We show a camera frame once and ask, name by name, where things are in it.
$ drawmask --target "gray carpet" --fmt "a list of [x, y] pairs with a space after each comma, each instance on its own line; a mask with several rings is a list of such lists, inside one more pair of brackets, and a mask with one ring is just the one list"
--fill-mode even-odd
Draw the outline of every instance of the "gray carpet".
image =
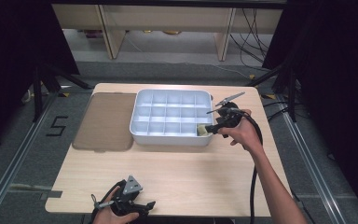
[[[100, 82], [126, 83], [161, 83], [161, 84], [195, 84], [195, 85], [228, 85], [243, 86], [250, 75], [257, 77], [264, 72], [244, 66], [222, 66], [224, 69], [236, 70], [230, 72], [211, 65], [196, 64], [156, 64], [156, 63], [77, 63], [82, 80], [91, 85]], [[13, 187], [5, 197], [0, 207], [0, 223], [81, 223], [81, 215], [49, 214], [44, 209], [44, 195], [52, 187], [60, 171], [64, 156], [71, 141], [75, 137], [91, 91], [85, 91], [65, 79], [59, 78], [62, 85], [73, 86], [62, 92], [70, 92], [68, 97], [58, 97], [48, 112], [32, 147], [13, 181]], [[261, 94], [272, 93], [270, 87], [274, 78], [259, 85]], [[274, 102], [262, 99], [263, 104]], [[16, 152], [21, 140], [32, 124], [34, 104], [31, 102], [19, 107], [6, 131], [0, 139], [0, 177]], [[280, 110], [278, 105], [265, 107], [267, 116]], [[336, 163], [326, 157], [328, 148], [312, 123], [305, 106], [296, 107], [297, 125], [309, 145], [333, 194], [337, 196], [339, 206], [349, 223], [358, 223], [358, 201], [351, 191]], [[58, 119], [58, 125], [65, 126], [61, 136], [48, 136], [59, 133], [60, 130], [51, 128], [57, 116], [67, 117]], [[331, 223], [324, 205], [313, 185], [307, 168], [296, 143], [290, 134], [282, 115], [270, 122], [283, 168], [289, 184], [298, 198], [305, 204], [316, 223]], [[248, 223], [248, 218], [239, 218], [237, 223]], [[271, 223], [270, 218], [259, 217], [256, 223]]]

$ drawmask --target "storage box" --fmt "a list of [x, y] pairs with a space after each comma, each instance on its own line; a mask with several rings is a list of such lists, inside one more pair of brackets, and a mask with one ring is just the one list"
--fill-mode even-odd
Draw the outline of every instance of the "storage box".
[[130, 131], [140, 145], [207, 146], [211, 134], [199, 136], [200, 124], [213, 124], [207, 91], [141, 90], [137, 93]]

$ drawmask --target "person's left hand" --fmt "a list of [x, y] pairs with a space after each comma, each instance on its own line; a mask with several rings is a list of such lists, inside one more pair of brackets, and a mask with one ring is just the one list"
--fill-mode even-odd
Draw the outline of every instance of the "person's left hand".
[[[119, 188], [120, 187], [117, 186], [114, 190], [112, 190], [104, 203], [108, 203]], [[129, 213], [126, 216], [118, 217], [112, 212], [110, 206], [107, 206], [97, 213], [93, 224], [126, 224], [135, 220], [136, 218], [138, 218], [138, 216], [138, 213]]]

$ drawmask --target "forearm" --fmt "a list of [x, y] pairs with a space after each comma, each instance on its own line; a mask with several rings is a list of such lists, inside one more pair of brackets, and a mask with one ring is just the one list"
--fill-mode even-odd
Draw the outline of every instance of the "forearm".
[[274, 223], [307, 223], [295, 201], [273, 170], [264, 149], [253, 148], [250, 153], [255, 161], [261, 185]]

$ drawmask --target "wooden tabletop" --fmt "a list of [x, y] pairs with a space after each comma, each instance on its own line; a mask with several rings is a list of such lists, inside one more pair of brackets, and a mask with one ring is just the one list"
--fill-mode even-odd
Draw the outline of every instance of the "wooden tabletop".
[[[252, 110], [263, 134], [264, 149], [278, 177], [289, 189], [275, 142], [257, 89], [252, 87], [185, 86], [102, 83], [96, 92], [138, 92], [142, 89], [202, 90], [213, 97], [213, 105], [245, 91], [233, 102]], [[126, 151], [96, 152], [69, 147], [53, 186], [61, 198], [49, 198], [52, 213], [91, 213], [93, 201], [105, 195], [118, 181], [133, 175], [143, 186], [135, 202], [156, 201], [150, 216], [248, 217], [254, 163], [241, 146], [216, 134], [207, 147], [140, 146]], [[269, 217], [261, 185], [255, 186], [255, 215]]]

